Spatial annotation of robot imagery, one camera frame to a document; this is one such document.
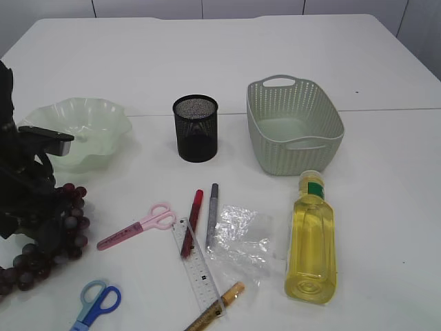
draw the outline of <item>blue scissors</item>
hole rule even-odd
[[[86,292],[94,286],[99,286],[101,289],[92,301],[86,301]],[[111,292],[116,294],[116,302],[112,307],[101,308],[101,304]],[[114,286],[107,286],[103,281],[91,281],[81,291],[80,299],[83,304],[83,309],[81,310],[80,315],[76,318],[76,322],[70,331],[88,331],[89,327],[95,322],[99,315],[108,314],[117,309],[121,303],[121,292],[119,292]]]

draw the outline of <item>white wall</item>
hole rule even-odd
[[[249,19],[301,15],[303,0],[202,0],[204,19]]]
[[[306,0],[305,14],[371,14],[396,36],[406,4],[407,0]]]
[[[202,19],[201,0],[94,0],[97,17]]]
[[[0,57],[42,18],[94,17],[90,0],[0,0]]]
[[[409,0],[398,39],[441,80],[441,0]]]

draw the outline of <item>basket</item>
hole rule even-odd
[[[272,79],[294,83],[264,85]],[[320,86],[284,74],[248,86],[247,116],[254,154],[264,171],[276,175],[324,170],[345,132],[337,109]]]

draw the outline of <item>green bowl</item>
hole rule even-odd
[[[132,129],[124,107],[105,99],[71,98],[32,111],[18,126],[71,134],[69,154],[50,155],[55,168],[75,168],[88,156],[108,157],[118,148],[122,134]]]

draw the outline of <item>red marker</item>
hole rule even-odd
[[[196,232],[196,225],[198,223],[199,210],[201,209],[202,198],[204,196],[204,191],[197,190],[194,196],[192,211],[190,212],[190,226],[193,232]],[[193,237],[190,231],[187,229],[185,232],[184,243],[182,244],[181,256],[185,259],[190,255],[190,251],[193,245]]]

